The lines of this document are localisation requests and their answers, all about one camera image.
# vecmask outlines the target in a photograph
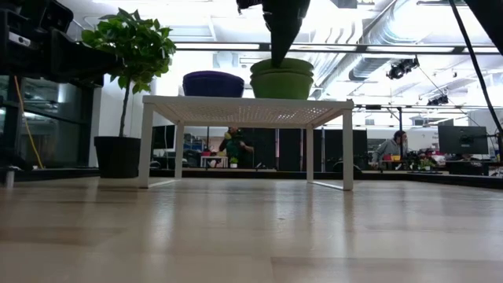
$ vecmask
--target wooden floor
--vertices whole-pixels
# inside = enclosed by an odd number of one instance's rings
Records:
[[[94,178],[0,189],[1,283],[503,282],[503,191]]]

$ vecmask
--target black plant pot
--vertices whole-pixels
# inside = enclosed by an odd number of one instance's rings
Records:
[[[95,137],[102,178],[136,178],[140,163],[139,138]]]

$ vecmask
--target green bowl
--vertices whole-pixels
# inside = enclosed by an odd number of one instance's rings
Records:
[[[314,76],[313,72],[304,71],[304,70],[297,70],[297,69],[292,69],[292,68],[273,68],[273,69],[253,73],[253,74],[251,74],[251,78],[253,79],[254,77],[259,76],[259,75],[265,75],[265,74],[271,74],[271,73],[281,73],[281,72],[289,72],[289,73],[296,73],[296,74],[300,74],[300,75],[307,75],[308,77],[311,77],[311,78]]]
[[[271,59],[267,59],[253,64],[250,71],[252,74],[255,74],[272,68]],[[312,72],[314,70],[314,66],[311,63],[294,58],[285,58],[283,62],[281,62],[281,68],[291,68],[306,72]]]
[[[302,99],[309,97],[313,78],[291,72],[274,72],[252,76],[251,87],[256,98]]]

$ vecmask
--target perforated tabletop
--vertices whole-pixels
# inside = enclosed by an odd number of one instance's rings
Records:
[[[185,126],[236,126],[261,128],[319,127],[353,101],[301,101],[286,99],[246,99],[220,97],[143,97],[145,104],[172,123]]]

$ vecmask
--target purple bowl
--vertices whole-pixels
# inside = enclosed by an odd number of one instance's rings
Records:
[[[243,97],[244,80],[224,72],[194,72],[183,77],[183,90],[192,97]]]

